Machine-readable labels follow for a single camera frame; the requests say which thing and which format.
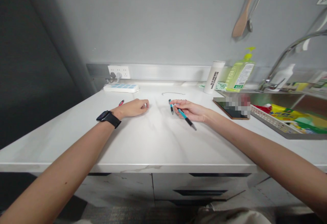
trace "electrical socket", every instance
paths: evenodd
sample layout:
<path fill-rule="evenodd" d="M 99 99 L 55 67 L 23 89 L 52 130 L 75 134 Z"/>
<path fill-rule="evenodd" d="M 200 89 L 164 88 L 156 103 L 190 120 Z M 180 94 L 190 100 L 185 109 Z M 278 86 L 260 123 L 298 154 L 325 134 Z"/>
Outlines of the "electrical socket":
<path fill-rule="evenodd" d="M 109 73 L 114 73 L 117 76 L 117 73 L 122 74 L 122 79 L 130 79 L 128 66 L 108 66 Z"/>

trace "cabinet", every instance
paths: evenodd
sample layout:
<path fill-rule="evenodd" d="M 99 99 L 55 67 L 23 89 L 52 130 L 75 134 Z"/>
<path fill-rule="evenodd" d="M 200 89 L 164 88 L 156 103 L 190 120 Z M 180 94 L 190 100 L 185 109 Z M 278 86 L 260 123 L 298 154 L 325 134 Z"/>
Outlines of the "cabinet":
<path fill-rule="evenodd" d="M 284 189 L 272 178 L 249 188 L 227 202 L 215 202 L 215 210 L 234 208 L 277 208 L 280 212 L 289 212 L 293 207 L 305 207 L 299 199 Z"/>
<path fill-rule="evenodd" d="M 154 207 L 149 173 L 91 173 L 75 195 L 96 207 Z"/>
<path fill-rule="evenodd" d="M 152 174 L 154 198 L 175 205 L 206 205 L 226 202 L 268 178 L 258 174 Z"/>

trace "green liquid soap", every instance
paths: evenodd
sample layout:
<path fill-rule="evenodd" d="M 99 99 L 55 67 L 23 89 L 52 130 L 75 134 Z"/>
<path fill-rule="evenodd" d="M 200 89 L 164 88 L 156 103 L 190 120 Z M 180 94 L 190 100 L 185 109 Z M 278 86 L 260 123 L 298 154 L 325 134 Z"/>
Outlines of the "green liquid soap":
<path fill-rule="evenodd" d="M 244 56 L 243 60 L 237 61 L 228 74 L 226 80 L 226 91 L 240 92 L 244 88 L 246 81 L 253 71 L 255 62 L 251 60 L 251 52 L 255 49 L 255 47 L 246 49 L 250 50 L 249 53 Z"/>

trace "pen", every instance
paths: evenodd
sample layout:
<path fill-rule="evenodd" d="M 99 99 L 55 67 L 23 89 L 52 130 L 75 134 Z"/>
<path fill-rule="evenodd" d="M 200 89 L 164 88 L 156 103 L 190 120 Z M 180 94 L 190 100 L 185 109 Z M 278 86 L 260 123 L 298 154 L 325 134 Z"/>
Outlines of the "pen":
<path fill-rule="evenodd" d="M 171 114 L 174 114 L 174 110 L 173 110 L 173 105 L 170 104 L 170 110 L 171 110 Z"/>
<path fill-rule="evenodd" d="M 195 129 L 195 130 L 197 130 L 196 129 L 196 127 L 194 126 L 194 124 L 191 122 L 191 120 L 184 114 L 184 112 L 180 109 L 180 108 L 178 108 L 178 111 L 180 112 L 180 114 L 183 116 L 183 118 L 186 120 L 186 122 L 193 128 L 193 129 Z"/>

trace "hand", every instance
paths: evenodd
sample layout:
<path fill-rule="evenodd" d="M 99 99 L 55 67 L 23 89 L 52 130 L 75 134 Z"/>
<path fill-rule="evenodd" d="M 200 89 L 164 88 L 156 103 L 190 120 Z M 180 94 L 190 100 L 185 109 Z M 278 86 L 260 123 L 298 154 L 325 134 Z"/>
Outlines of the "hand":
<path fill-rule="evenodd" d="M 148 100 L 135 99 L 112 109 L 111 112 L 116 118 L 122 120 L 124 117 L 134 117 L 143 114 L 149 109 L 149 107 Z"/>
<path fill-rule="evenodd" d="M 188 100 L 172 100 L 170 104 L 176 104 L 174 106 L 175 113 L 178 114 L 180 118 L 183 118 L 182 115 L 178 112 L 178 108 L 182 109 L 185 115 L 192 121 L 205 122 L 206 115 L 209 111 L 208 108 L 205 108 L 201 105 L 192 103 Z"/>

